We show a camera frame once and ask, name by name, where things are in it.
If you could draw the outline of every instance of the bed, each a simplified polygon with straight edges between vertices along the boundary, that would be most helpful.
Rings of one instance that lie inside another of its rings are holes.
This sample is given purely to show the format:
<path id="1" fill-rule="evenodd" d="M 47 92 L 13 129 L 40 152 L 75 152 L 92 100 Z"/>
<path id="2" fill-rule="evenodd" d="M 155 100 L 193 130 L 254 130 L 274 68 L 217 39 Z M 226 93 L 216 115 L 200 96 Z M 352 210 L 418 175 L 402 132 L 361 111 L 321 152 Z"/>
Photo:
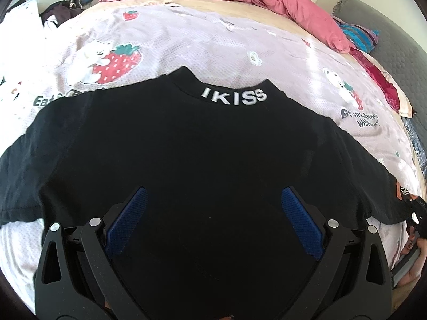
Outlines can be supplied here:
<path id="1" fill-rule="evenodd" d="M 332 118 L 403 187 L 426 198 L 407 131 L 378 85 L 353 57 L 338 54 L 293 21 L 264 8 L 219 0 L 104 2 L 59 28 L 46 52 L 49 56 L 39 64 L 29 54 L 37 70 L 23 77 L 14 108 L 2 113 L 9 123 L 0 126 L 0 154 L 53 100 L 144 81 L 186 65 L 201 81 L 218 86 L 239 88 L 269 78 L 288 97 Z M 118 67 L 107 68 L 99 53 L 108 54 Z M 97 57 L 89 61 L 97 65 L 88 74 L 82 67 L 90 56 Z M 348 95 L 349 87 L 358 100 Z M 373 218 L 370 223 L 379 229 L 391 267 L 393 255 L 406 241 L 406 226 L 390 227 Z M 0 229 L 0 269 L 33 311 L 33 273 L 43 229 L 40 220 Z M 401 233 L 398 243 L 387 241 L 390 230 Z"/>

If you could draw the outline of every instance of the green strawberry leaf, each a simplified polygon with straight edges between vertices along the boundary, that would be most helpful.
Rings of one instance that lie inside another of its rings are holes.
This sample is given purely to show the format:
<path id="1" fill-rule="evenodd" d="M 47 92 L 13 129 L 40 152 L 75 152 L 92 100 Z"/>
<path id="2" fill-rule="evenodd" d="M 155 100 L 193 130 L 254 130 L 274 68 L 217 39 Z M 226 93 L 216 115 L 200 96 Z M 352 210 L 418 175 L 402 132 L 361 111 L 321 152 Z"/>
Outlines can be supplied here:
<path id="1" fill-rule="evenodd" d="M 126 44 L 118 46 L 112 53 L 115 53 L 117 55 L 128 55 L 131 56 L 135 51 L 139 49 L 138 46 L 132 47 L 132 44 Z"/>

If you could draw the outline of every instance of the bear hugging strawberry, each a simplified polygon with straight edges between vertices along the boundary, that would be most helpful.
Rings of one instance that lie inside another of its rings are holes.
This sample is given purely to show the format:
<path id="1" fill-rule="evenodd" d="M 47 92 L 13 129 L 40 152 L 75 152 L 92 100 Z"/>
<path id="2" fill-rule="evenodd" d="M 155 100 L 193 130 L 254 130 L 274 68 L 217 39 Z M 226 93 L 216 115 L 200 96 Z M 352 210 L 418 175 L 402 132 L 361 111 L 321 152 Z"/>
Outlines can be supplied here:
<path id="1" fill-rule="evenodd" d="M 136 10 L 130 10 L 129 12 L 123 13 L 123 19 L 125 19 L 125 21 L 129 22 L 131 20 L 137 19 L 138 15 L 139 15 L 139 12 L 137 12 Z"/>
<path id="2" fill-rule="evenodd" d="M 95 65 L 92 71 L 94 74 L 101 74 L 98 84 L 110 83 L 124 76 L 140 63 L 142 54 L 139 52 L 139 47 L 126 44 L 118 46 L 104 59 L 109 59 L 110 63 L 107 66 Z"/>

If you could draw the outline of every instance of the cartoon bear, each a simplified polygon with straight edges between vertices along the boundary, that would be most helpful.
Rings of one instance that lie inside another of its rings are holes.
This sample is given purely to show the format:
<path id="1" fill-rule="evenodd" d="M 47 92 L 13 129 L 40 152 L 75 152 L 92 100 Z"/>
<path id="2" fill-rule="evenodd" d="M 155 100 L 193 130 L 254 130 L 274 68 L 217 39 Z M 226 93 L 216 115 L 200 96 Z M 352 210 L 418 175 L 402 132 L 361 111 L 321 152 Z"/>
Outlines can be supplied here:
<path id="1" fill-rule="evenodd" d="M 67 72 L 67 84 L 76 85 L 78 82 L 83 84 L 96 83 L 100 78 L 100 73 L 93 74 L 93 66 L 107 66 L 111 60 L 103 59 L 113 50 L 113 41 L 106 43 L 93 41 L 80 48 L 76 57 Z"/>
<path id="2" fill-rule="evenodd" d="M 330 69 L 324 68 L 323 73 L 326 74 L 326 78 L 328 78 L 331 84 L 339 89 L 339 95 L 345 102 L 357 107 L 359 110 L 363 110 L 362 100 L 351 85 L 343 81 L 338 73 Z"/>

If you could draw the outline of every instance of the beige fabric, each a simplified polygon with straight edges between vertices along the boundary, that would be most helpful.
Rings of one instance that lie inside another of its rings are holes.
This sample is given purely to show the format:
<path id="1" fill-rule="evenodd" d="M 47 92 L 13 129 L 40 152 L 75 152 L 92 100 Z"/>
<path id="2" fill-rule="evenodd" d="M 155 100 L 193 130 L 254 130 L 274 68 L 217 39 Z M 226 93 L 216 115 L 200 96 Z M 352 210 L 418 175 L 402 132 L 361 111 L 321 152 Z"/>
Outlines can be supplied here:
<path id="1" fill-rule="evenodd" d="M 194 8 L 196 10 L 204 11 L 204 12 L 216 12 L 221 15 L 227 15 L 230 17 L 239 17 L 239 18 L 248 18 L 255 20 L 257 22 L 267 24 L 270 26 L 277 27 L 282 30 L 286 30 L 297 34 L 301 37 L 304 37 L 308 42 L 310 39 L 314 39 L 314 36 L 306 32 L 304 29 L 299 27 L 292 20 L 285 18 L 281 15 L 278 15 L 270 10 L 265 8 L 261 8 L 254 5 L 245 4 L 242 2 L 235 1 L 222 1 L 222 0 L 123 0 L 116 2 L 101 2 L 89 9 L 87 9 L 84 13 L 80 14 L 79 23 L 81 28 L 84 28 L 84 20 L 87 19 L 91 21 L 88 23 L 92 25 L 93 20 L 103 20 L 107 19 L 110 16 L 111 9 L 114 8 L 124 8 L 124 7 L 135 7 L 135 6 L 145 6 L 145 5 L 163 5 L 166 3 L 176 3 L 188 8 Z M 354 59 L 349 54 L 341 54 L 350 64 L 358 65 L 356 59 Z M 398 91 L 399 99 L 401 100 L 402 106 L 402 116 L 408 116 L 408 112 L 412 111 L 411 104 L 403 91 L 400 89 L 399 85 L 394 81 L 391 75 L 380 65 L 373 57 L 368 55 L 368 59 L 377 66 L 381 72 L 383 72 L 386 79 L 392 83 Z M 403 125 L 402 119 L 400 116 L 392 112 L 393 118 L 399 123 L 402 129 L 406 132 L 406 129 Z M 421 168 L 418 163 L 418 159 L 415 154 L 415 150 L 411 145 L 413 151 L 413 161 L 417 168 L 418 179 L 421 179 L 421 197 L 427 199 L 427 191 L 426 191 L 426 183 L 424 182 L 424 176 L 422 175 Z"/>
<path id="2" fill-rule="evenodd" d="M 403 301 L 409 296 L 416 283 L 420 280 L 420 277 L 421 276 L 419 276 L 413 282 L 410 282 L 409 284 L 406 284 L 402 287 L 398 287 L 392 291 L 392 312 L 399 308 Z"/>

